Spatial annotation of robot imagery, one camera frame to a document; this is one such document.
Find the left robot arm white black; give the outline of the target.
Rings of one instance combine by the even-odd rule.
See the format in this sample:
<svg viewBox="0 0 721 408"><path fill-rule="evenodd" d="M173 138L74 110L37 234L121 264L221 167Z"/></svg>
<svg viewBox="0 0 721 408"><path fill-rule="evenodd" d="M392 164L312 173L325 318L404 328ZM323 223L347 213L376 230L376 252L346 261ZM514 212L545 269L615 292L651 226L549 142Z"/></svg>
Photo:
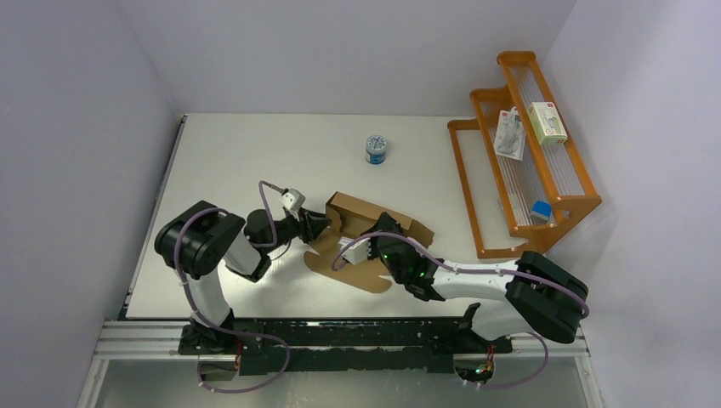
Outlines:
<svg viewBox="0 0 721 408"><path fill-rule="evenodd" d="M310 244L332 223L325 214L303 207L284 213L274 220L267 210L256 209L243 218L199 201L157 233L154 250L192 296L190 324L212 352L222 354L236 340L219 263L225 261L234 274L257 282L271 265L271 252L295 239Z"/></svg>

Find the brown cardboard box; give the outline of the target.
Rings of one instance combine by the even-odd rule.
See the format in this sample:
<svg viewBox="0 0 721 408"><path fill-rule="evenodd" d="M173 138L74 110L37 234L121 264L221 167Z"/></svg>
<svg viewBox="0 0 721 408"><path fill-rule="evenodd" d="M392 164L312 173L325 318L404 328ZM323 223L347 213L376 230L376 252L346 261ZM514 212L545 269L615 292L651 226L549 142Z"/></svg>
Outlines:
<svg viewBox="0 0 721 408"><path fill-rule="evenodd" d="M336 258L349 241L376 230L403 234L424 247L434 240L434 232L416 219L339 191L326 202L326 217L331 224L304 253L305 265L318 275L373 294L392 285L383 257L371 253L373 239L368 238Z"/></svg>

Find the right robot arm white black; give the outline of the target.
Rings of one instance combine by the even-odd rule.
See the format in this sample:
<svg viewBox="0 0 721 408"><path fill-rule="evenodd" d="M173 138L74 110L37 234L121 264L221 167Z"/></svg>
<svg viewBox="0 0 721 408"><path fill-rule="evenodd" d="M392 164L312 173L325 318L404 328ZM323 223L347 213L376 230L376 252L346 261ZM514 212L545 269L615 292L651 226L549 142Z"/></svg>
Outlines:
<svg viewBox="0 0 721 408"><path fill-rule="evenodd" d="M502 263L454 263L432 256L386 212L359 242L367 259L379 259L393 280L421 301L479 300L458 331L470 352L525 332L572 343L589 315L588 286L539 252L525 251Z"/></svg>

